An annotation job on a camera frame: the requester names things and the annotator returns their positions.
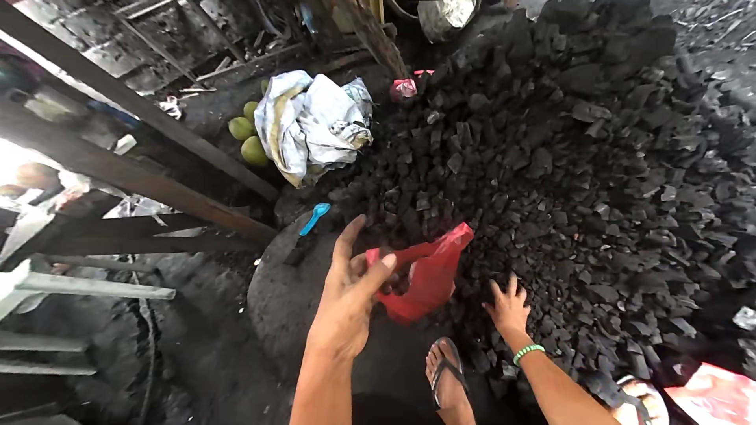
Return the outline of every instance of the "white sack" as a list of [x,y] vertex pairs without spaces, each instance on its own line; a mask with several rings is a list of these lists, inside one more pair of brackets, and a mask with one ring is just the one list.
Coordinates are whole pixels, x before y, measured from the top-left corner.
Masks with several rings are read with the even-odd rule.
[[473,18],[476,0],[418,2],[420,27],[431,43],[443,42],[447,34],[462,29]]
[[265,154],[296,188],[314,183],[328,169],[352,163],[373,140],[372,99],[362,79],[339,87],[323,74],[314,79],[292,71],[271,79],[255,109],[255,127]]

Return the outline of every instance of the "red plastic bag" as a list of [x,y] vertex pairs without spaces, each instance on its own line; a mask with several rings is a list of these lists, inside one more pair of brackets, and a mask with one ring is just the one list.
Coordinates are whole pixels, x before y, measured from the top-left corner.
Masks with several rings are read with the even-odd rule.
[[[399,324],[410,324],[443,306],[454,292],[460,254],[473,236],[473,230],[462,223],[432,243],[394,251],[397,269],[413,264],[409,274],[410,287],[404,295],[377,294],[378,300],[389,311],[389,317]],[[365,254],[368,265],[380,259],[379,248]]]
[[[421,76],[424,73],[433,75],[432,70],[418,70],[414,72],[416,76]],[[412,98],[416,94],[417,85],[415,84],[415,80],[413,78],[395,79],[391,84],[391,88],[389,89],[389,97],[394,102],[399,102],[404,98]]]
[[708,363],[665,391],[699,425],[756,423],[756,382]]

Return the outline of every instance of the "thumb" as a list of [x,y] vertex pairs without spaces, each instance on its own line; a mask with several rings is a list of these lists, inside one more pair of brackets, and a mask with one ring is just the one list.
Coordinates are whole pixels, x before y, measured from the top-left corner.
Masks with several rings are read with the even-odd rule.
[[389,254],[373,264],[367,273],[357,282],[355,291],[364,299],[370,299],[378,288],[391,276],[396,267],[396,255]]

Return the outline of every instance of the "forearm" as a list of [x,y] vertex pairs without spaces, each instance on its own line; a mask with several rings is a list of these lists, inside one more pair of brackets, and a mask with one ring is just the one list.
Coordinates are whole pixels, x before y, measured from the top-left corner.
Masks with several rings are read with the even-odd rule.
[[[504,338],[513,352],[533,343],[526,333],[512,333]],[[530,352],[520,358],[519,364],[549,425],[618,424],[605,408],[543,352]]]
[[352,361],[305,348],[290,425],[352,423]]

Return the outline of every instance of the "green coconut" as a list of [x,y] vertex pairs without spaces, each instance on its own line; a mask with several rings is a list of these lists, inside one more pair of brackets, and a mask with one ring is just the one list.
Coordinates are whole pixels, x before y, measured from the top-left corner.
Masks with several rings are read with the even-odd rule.
[[245,161],[254,166],[264,166],[268,163],[268,157],[265,156],[265,149],[262,147],[262,142],[257,136],[252,136],[242,143],[241,156]]
[[255,122],[255,109],[257,109],[257,105],[259,105],[260,102],[247,102],[244,105],[244,116],[251,122]]
[[228,131],[237,140],[246,140],[255,134],[255,126],[243,116],[238,116],[228,122]]

